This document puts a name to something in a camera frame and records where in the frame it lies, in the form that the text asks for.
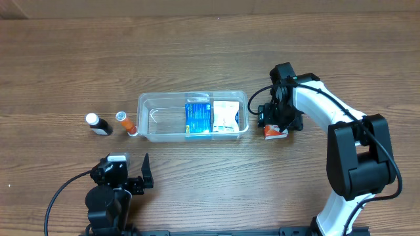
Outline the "red medicine box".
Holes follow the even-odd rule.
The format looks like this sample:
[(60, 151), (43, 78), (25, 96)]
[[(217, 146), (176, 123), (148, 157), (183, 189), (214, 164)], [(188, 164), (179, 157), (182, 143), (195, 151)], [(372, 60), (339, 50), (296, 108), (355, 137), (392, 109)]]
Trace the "red medicine box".
[(285, 129), (283, 131), (277, 125), (266, 125), (264, 127), (264, 139), (265, 140), (274, 140), (280, 138), (287, 138), (288, 137), (288, 130)]

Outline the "orange pill bottle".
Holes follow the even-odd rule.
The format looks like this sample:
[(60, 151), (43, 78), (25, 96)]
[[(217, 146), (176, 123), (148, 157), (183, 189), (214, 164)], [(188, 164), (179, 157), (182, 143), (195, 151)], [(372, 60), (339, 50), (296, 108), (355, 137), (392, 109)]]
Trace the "orange pill bottle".
[(124, 127), (129, 136), (134, 137), (138, 135), (137, 126), (129, 119), (124, 111), (117, 112), (115, 118)]

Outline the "dark bottle white cap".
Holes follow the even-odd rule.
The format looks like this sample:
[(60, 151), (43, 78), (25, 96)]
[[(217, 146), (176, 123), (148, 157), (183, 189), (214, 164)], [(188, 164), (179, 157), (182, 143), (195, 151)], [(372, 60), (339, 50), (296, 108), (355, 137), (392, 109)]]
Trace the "dark bottle white cap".
[(105, 121), (100, 118), (95, 113), (88, 113), (85, 116), (86, 122), (89, 124), (91, 130), (101, 136), (109, 136), (112, 134), (112, 127)]

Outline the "white medicine box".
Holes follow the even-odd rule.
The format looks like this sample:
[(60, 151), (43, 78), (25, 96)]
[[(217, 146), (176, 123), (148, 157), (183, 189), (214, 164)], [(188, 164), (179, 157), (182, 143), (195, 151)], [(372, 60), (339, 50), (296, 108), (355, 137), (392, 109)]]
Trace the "white medicine box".
[(213, 102), (213, 132), (233, 133), (239, 131), (239, 102)]

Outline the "clear plastic container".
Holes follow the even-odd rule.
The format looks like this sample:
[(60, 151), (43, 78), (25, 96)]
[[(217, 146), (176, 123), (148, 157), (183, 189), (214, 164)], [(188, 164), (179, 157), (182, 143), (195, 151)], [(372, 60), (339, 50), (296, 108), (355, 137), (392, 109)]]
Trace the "clear plastic container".
[(151, 142), (238, 139), (249, 128), (247, 102), (240, 90), (144, 93), (137, 132)]

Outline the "blue medicine box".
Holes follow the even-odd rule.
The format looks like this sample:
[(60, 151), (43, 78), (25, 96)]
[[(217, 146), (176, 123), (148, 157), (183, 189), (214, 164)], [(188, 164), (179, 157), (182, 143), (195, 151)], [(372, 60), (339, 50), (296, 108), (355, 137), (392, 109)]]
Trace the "blue medicine box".
[(186, 133), (210, 133), (212, 131), (211, 104), (185, 104)]

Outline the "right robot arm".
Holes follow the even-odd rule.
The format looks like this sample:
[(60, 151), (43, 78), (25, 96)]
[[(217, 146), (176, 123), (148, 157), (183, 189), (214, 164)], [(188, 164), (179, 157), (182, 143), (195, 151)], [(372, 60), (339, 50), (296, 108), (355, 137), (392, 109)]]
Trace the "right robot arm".
[(313, 73), (296, 75), (289, 62), (270, 71), (271, 101), (256, 111), (266, 137), (303, 129), (308, 115), (327, 134), (326, 173), (332, 192), (309, 226), (281, 227), (280, 235), (369, 235), (353, 223), (367, 203), (402, 192), (387, 120), (366, 115), (330, 93)]

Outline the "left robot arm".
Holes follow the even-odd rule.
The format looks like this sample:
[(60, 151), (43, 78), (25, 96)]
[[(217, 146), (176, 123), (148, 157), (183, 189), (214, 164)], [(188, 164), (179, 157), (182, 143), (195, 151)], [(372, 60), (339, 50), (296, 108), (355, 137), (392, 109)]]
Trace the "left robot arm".
[(90, 177), (97, 184), (86, 198), (92, 235), (139, 235), (127, 223), (131, 200), (154, 187), (149, 155), (144, 156), (142, 174), (129, 177), (129, 154), (110, 153), (92, 168)]

